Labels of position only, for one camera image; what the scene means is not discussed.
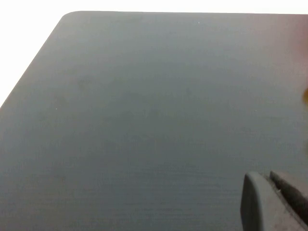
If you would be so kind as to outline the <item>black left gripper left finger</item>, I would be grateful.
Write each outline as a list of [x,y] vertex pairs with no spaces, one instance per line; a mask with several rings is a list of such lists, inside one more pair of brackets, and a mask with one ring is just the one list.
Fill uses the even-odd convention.
[[245,231],[306,231],[270,176],[248,172],[244,177],[240,214]]

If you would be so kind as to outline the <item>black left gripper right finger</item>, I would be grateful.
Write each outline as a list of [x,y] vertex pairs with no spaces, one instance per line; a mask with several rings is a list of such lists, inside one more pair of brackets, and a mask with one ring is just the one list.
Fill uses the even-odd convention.
[[304,223],[308,222],[308,183],[285,172],[271,171],[269,178],[288,205]]

